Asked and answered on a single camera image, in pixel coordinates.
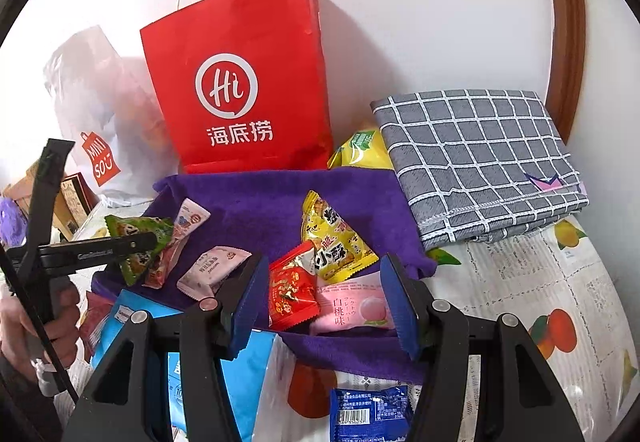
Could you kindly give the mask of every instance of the white circular logo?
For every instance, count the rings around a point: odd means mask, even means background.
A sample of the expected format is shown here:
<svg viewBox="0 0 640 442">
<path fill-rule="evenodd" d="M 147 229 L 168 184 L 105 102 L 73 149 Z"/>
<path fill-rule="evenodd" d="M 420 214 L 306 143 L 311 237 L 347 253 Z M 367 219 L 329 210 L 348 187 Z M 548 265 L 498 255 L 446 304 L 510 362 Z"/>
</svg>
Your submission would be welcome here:
<svg viewBox="0 0 640 442">
<path fill-rule="evenodd" d="M 238 111 L 237 113 L 234 113 L 233 111 L 222 111 L 220 109 L 222 106 L 222 101 L 220 101 L 220 93 L 222 92 L 223 94 L 223 100 L 225 102 L 229 102 L 230 86 L 232 87 L 232 95 L 234 98 L 244 97 L 243 91 L 238 93 L 238 79 L 235 73 L 231 74 L 233 75 L 233 79 L 231 82 L 229 82 L 229 71 L 226 70 L 223 73 L 223 82 L 222 84 L 220 84 L 220 69 L 217 69 L 213 90 L 211 90 L 209 95 L 207 96 L 202 89 L 202 78 L 204 77 L 204 74 L 217 62 L 232 62 L 236 64 L 242 69 L 242 71 L 249 79 L 249 96 L 247 97 L 240 111 Z M 216 117 L 239 118 L 242 117 L 242 115 L 246 115 L 249 110 L 254 107 L 255 99 L 258 96 L 258 78 L 255 76 L 254 69 L 251 67 L 251 65 L 244 59 L 242 59 L 242 57 L 236 56 L 234 54 L 216 54 L 215 56 L 209 57 L 209 59 L 205 60 L 198 70 L 198 73 L 196 74 L 196 93 L 198 94 L 200 103 L 202 103 L 207 111 L 214 114 Z"/>
</svg>

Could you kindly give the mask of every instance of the human hand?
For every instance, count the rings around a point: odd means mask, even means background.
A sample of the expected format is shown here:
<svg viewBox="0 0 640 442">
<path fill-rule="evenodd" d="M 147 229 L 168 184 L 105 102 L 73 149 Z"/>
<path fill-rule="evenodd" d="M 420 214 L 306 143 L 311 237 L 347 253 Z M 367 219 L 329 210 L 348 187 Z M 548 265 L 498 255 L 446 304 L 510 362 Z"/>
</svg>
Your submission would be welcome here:
<svg viewBox="0 0 640 442">
<path fill-rule="evenodd" d="M 44 325 L 44 329 L 53 343 L 60 361 L 68 368 L 76 360 L 78 347 L 78 328 L 80 318 L 77 304 L 80 302 L 75 285 L 60 292 L 60 314 L 57 319 Z M 21 374 L 37 382 L 36 371 L 31 365 L 27 336 L 37 337 L 29 316 L 22 308 L 17 297 L 0 299 L 0 352 L 6 360 Z M 47 352 L 46 362 L 51 362 Z"/>
</svg>

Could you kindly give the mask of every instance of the checkered fabric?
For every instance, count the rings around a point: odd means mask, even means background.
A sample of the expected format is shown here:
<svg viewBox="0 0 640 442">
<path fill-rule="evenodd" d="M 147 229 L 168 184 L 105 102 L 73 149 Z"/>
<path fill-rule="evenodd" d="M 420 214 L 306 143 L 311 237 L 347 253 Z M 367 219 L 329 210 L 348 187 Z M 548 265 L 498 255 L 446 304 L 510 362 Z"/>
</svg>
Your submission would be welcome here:
<svg viewBox="0 0 640 442">
<path fill-rule="evenodd" d="M 532 91 L 427 91 L 371 107 L 427 249 L 523 234 L 589 203 Z"/>
</svg>

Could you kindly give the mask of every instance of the metal bolt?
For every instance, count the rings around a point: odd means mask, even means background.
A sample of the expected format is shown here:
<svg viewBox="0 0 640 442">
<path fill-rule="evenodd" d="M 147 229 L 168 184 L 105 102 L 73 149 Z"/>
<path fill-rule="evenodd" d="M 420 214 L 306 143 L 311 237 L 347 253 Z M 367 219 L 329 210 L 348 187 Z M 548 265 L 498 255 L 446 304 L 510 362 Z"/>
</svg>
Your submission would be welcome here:
<svg viewBox="0 0 640 442">
<path fill-rule="evenodd" d="M 131 322 L 135 324 L 144 323 L 146 321 L 147 314 L 144 310 L 138 310 L 131 314 Z"/>
<path fill-rule="evenodd" d="M 200 301 L 200 310 L 215 310 L 217 306 L 218 301 L 212 297 L 206 297 L 202 301 Z"/>
<path fill-rule="evenodd" d="M 518 318 L 513 314 L 505 314 L 504 316 L 502 316 L 502 322 L 508 327 L 518 326 Z"/>
<path fill-rule="evenodd" d="M 451 309 L 451 304 L 445 299 L 436 299 L 431 306 L 438 312 L 449 312 Z"/>
</svg>

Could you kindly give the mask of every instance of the purple plush object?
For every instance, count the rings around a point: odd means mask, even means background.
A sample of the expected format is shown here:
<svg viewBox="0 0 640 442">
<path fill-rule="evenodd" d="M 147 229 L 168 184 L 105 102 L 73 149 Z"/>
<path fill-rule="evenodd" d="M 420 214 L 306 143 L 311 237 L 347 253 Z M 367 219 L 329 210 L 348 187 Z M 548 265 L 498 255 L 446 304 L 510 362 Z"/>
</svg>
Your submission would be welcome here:
<svg viewBox="0 0 640 442">
<path fill-rule="evenodd" d="M 396 253 L 410 277 L 431 276 L 435 264 L 424 254 L 414 217 L 396 174 L 391 170 L 338 168 L 330 171 L 257 171 L 212 175 L 175 175 L 156 184 L 158 197 L 148 216 L 175 219 L 185 198 L 206 208 L 211 217 L 185 246 L 160 290 L 132 291 L 184 310 L 193 300 L 178 291 L 177 280 L 199 255 L 216 245 L 261 252 L 274 261 L 299 245 L 302 202 L 317 191 L 380 257 Z M 376 272 L 380 263 L 358 275 Z M 124 287 L 120 272 L 97 272 L 92 290 L 115 299 Z M 260 307 L 257 328 L 268 328 L 267 303 Z M 330 336 L 306 335 L 308 327 L 283 332 L 282 338 L 306 364 L 357 375 L 422 383 L 425 367 L 410 362 L 395 331 L 363 327 Z"/>
<path fill-rule="evenodd" d="M 0 240 L 7 248 L 20 247 L 27 235 L 27 220 L 11 198 L 0 198 Z"/>
</svg>

